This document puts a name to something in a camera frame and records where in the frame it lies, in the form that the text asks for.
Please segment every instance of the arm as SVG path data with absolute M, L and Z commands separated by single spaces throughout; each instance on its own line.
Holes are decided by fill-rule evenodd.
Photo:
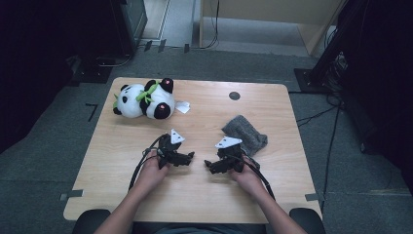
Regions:
M 230 170 L 229 173 L 232 179 L 257 201 L 276 233 L 306 233 L 268 194 L 261 179 L 249 166 L 244 165 L 242 173 L 234 170 Z
M 152 150 L 147 157 L 152 156 L 156 156 L 156 151 Z M 168 170 L 169 164 L 159 170 L 157 157 L 148 159 L 133 188 L 95 233 L 128 233 L 139 205 L 162 182 Z

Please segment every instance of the panda plush toy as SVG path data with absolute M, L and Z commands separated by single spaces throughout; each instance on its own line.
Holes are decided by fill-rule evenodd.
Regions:
M 143 92 L 145 87 L 141 84 L 124 85 L 121 93 L 116 96 L 113 103 L 113 112 L 128 118 L 136 118 L 143 115 L 136 97 Z
M 172 94 L 173 80 L 150 80 L 143 87 L 140 84 L 126 85 L 116 97 L 113 112 L 128 118 L 146 115 L 151 119 L 167 119 L 175 109 Z

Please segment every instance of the hand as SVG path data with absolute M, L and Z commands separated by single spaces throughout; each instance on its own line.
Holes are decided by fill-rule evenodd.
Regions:
M 132 189 L 139 187 L 147 195 L 167 176 L 170 164 L 167 163 L 159 169 L 159 157 L 154 149 L 148 153 L 146 158 L 148 160 L 143 164 L 139 177 Z
M 249 161 L 246 156 L 243 155 L 243 158 L 244 161 L 254 166 L 254 164 Z M 230 174 L 231 178 L 250 195 L 257 196 L 260 192 L 266 192 L 261 178 L 247 164 L 244 164 L 244 168 L 241 173 L 237 173 L 233 169 L 229 170 L 228 173 Z

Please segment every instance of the white paper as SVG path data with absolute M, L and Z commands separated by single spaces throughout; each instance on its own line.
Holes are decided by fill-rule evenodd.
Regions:
M 186 112 L 188 112 L 191 109 L 190 103 L 188 101 L 177 101 L 175 104 L 175 109 L 186 114 Z

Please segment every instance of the green bow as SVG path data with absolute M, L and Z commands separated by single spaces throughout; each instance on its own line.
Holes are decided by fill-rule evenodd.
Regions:
M 155 84 L 153 84 L 148 91 L 142 91 L 137 97 L 137 101 L 145 100 L 145 102 L 148 104 L 149 102 L 154 101 L 152 98 L 148 97 L 149 95 L 152 95 L 156 88 L 158 88 L 159 81 L 155 81 Z

